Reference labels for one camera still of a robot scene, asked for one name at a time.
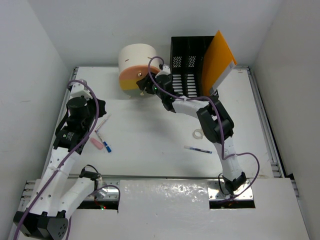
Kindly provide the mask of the pink top drawer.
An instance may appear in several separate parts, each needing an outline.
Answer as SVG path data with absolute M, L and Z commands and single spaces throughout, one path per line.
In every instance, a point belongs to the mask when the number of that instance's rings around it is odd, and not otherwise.
M 148 65 L 146 64 L 130 66 L 119 74 L 119 79 L 143 79 L 147 76 L 148 72 Z

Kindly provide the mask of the yellow drawer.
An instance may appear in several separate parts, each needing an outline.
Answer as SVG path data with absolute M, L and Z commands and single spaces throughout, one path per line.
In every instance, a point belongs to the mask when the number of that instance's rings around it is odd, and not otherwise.
M 123 91 L 131 91 L 136 89 L 139 90 L 137 82 L 140 80 L 141 78 L 132 78 L 132 79 L 120 78 L 119 85 Z

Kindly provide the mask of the cream round drawer cabinet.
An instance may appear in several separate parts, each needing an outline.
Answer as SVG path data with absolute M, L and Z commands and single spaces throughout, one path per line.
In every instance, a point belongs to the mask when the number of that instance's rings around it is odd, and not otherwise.
M 151 58 L 157 56 L 155 48 L 144 43 L 135 43 L 125 46 L 118 54 L 119 85 L 121 90 L 130 98 L 144 96 L 137 85 L 137 81 L 149 75 L 148 65 L 151 73 L 160 71 L 160 60 Z

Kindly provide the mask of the black mesh file organizer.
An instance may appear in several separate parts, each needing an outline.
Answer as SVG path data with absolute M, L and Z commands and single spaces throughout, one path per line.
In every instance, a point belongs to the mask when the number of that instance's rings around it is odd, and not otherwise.
M 206 50 L 214 36 L 172 36 L 170 70 L 174 79 L 182 83 L 181 95 L 197 98 L 203 95 L 202 69 Z M 217 90 L 213 96 L 219 98 Z

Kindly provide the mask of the orange notebook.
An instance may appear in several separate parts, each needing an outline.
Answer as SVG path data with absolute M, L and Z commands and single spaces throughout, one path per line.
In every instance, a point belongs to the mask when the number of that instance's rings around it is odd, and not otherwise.
M 227 41 L 218 30 L 203 58 L 201 74 L 203 95 L 207 97 L 213 95 L 236 65 L 237 61 Z

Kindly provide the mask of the clear tape roll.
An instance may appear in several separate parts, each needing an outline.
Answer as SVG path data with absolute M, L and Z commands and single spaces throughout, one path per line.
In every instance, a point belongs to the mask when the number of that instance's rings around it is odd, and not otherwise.
M 193 131 L 192 136 L 197 140 L 201 140 L 204 137 L 204 132 L 201 128 L 198 128 Z

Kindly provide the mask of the blue gel pen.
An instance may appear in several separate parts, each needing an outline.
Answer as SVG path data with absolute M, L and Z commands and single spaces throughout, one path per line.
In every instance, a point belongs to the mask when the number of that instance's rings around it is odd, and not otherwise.
M 202 152 L 202 153 L 206 153 L 206 154 L 212 154 L 212 151 L 210 151 L 210 150 L 205 150 L 205 149 L 201 149 L 201 148 L 197 148 L 197 147 L 184 145 L 183 148 L 186 150 L 197 151 L 197 152 Z

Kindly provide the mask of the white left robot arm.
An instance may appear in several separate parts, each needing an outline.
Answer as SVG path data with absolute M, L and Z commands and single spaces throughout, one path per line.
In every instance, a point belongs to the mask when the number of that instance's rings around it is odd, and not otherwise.
M 63 193 L 70 171 L 82 154 L 90 134 L 103 117 L 106 102 L 84 96 L 73 97 L 55 130 L 49 164 L 39 186 L 24 211 L 17 211 L 13 222 L 18 233 L 38 240 L 61 240 L 69 219 L 81 202 L 97 188 L 98 173 L 83 171 L 73 187 Z

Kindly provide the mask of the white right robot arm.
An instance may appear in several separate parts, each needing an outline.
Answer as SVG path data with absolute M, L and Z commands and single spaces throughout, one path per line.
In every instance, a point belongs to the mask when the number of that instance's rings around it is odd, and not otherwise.
M 213 143 L 219 156 L 224 187 L 230 195 L 247 178 L 240 167 L 233 142 L 234 123 L 217 97 L 188 98 L 175 91 L 171 74 L 151 74 L 136 82 L 138 88 L 161 99 L 164 108 L 199 120 L 204 136 Z

